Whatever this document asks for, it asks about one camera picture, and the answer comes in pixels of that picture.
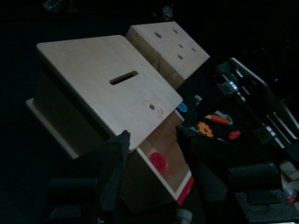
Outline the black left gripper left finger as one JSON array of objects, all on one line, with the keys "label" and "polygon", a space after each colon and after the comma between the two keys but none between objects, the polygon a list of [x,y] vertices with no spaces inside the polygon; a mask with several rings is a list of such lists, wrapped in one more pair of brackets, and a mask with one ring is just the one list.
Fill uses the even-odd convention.
[{"label": "black left gripper left finger", "polygon": [[129,137],[122,131],[72,159],[50,179],[45,224],[117,224]]}]

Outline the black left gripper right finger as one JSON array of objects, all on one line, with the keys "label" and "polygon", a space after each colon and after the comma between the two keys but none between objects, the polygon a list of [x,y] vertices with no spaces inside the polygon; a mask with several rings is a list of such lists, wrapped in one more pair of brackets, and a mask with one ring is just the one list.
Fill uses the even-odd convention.
[{"label": "black left gripper right finger", "polygon": [[200,192],[206,224],[299,224],[277,165],[261,154],[182,126],[176,139]]}]

